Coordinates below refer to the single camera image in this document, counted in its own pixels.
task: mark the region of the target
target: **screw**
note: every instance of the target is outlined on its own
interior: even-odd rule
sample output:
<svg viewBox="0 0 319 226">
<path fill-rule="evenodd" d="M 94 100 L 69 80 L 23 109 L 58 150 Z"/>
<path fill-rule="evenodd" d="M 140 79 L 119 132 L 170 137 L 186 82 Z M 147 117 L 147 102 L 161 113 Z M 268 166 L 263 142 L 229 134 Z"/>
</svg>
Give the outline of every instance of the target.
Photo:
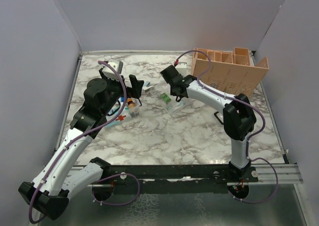
<svg viewBox="0 0 319 226">
<path fill-rule="evenodd" d="M 121 178 L 122 180 L 126 179 L 126 177 L 127 177 L 127 175 L 120 175 L 120 178 Z"/>
<path fill-rule="evenodd" d="M 251 176 L 254 177 L 254 178 L 257 178 L 258 177 L 258 172 L 256 170 L 253 170 L 251 172 Z"/>
</svg>

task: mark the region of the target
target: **white marble countertop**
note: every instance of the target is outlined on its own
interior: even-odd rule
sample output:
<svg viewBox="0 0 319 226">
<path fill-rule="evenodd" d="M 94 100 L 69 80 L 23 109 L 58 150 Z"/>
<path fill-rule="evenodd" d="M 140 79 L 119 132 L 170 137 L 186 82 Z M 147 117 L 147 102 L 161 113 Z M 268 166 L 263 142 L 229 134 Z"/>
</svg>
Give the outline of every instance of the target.
<svg viewBox="0 0 319 226">
<path fill-rule="evenodd" d="M 124 63 L 122 75 L 136 75 L 137 79 L 152 85 L 165 85 L 160 71 L 172 64 L 177 54 L 122 54 L 85 55 L 79 69 L 64 135 L 73 115 L 83 104 L 83 92 L 92 78 L 100 77 L 98 60 L 110 58 Z M 191 63 L 191 56 L 181 61 Z M 271 163 L 283 163 L 281 149 L 274 130 L 264 94 L 260 86 L 249 97 L 266 118 L 266 129 L 252 138 L 250 157 L 263 157 Z M 104 128 L 84 150 L 76 164 L 85 165 L 100 157 L 111 164 L 226 164 L 230 160 L 230 138 L 223 126 L 213 116 L 215 110 L 191 100 L 191 103 L 174 115 L 161 107 L 159 100 L 150 93 L 141 97 L 141 115 L 112 128 Z M 255 130 L 261 127 L 256 115 Z"/>
</svg>

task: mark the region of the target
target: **gray wall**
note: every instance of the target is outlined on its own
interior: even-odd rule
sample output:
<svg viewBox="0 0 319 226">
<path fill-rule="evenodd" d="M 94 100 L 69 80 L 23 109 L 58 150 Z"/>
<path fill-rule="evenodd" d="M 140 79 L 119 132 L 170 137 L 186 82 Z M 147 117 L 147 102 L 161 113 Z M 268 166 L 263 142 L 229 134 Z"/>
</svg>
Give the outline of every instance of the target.
<svg viewBox="0 0 319 226">
<path fill-rule="evenodd" d="M 58 0 L 89 50 L 256 50 L 284 0 Z"/>
<path fill-rule="evenodd" d="M 17 226 L 17 189 L 53 153 L 80 49 L 52 0 L 0 0 L 0 19 L 0 224 Z"/>
<path fill-rule="evenodd" d="M 319 1 L 286 0 L 257 50 L 263 80 L 289 158 L 297 161 L 319 222 Z"/>
</svg>

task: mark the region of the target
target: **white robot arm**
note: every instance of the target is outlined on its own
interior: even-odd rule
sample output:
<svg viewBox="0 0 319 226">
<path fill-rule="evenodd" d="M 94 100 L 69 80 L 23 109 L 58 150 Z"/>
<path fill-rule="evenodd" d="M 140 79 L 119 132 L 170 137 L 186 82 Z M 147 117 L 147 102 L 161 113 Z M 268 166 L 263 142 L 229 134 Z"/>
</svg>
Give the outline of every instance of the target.
<svg viewBox="0 0 319 226">
<path fill-rule="evenodd" d="M 52 220 L 64 212 L 75 194 L 101 178 L 103 169 L 94 162 L 68 178 L 67 175 L 83 150 L 107 123 L 106 115 L 124 93 L 136 99 L 141 96 L 144 81 L 130 75 L 132 87 L 126 87 L 119 81 L 123 63 L 118 60 L 107 63 L 113 70 L 101 68 L 101 78 L 88 82 L 84 91 L 84 104 L 74 115 L 71 128 L 57 152 L 32 182 L 23 182 L 18 189 L 28 204 Z"/>
<path fill-rule="evenodd" d="M 227 94 L 208 85 L 203 87 L 199 85 L 196 77 L 192 75 L 183 77 L 173 65 L 163 70 L 161 75 L 170 85 L 170 93 L 176 96 L 177 101 L 183 97 L 199 100 L 223 115 L 224 130 L 231 138 L 232 156 L 229 166 L 233 167 L 237 174 L 243 174 L 245 169 L 251 165 L 247 138 L 254 129 L 256 116 L 250 107 L 229 100 L 229 98 L 238 98 L 249 104 L 247 96 Z"/>
</svg>

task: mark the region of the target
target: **white enclosure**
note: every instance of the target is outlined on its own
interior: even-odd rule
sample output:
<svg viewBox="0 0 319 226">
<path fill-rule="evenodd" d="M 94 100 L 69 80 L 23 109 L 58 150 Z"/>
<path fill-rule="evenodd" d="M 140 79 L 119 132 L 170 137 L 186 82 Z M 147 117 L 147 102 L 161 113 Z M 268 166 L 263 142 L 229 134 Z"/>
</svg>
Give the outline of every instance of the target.
<svg viewBox="0 0 319 226">
<path fill-rule="evenodd" d="M 268 57 L 270 105 L 318 217 L 318 9 L 318 0 L 0 0 L 1 225 L 27 225 L 17 189 L 52 156 L 80 51 L 194 47 Z"/>
<path fill-rule="evenodd" d="M 284 0 L 58 0 L 83 51 L 257 50 Z"/>
</svg>

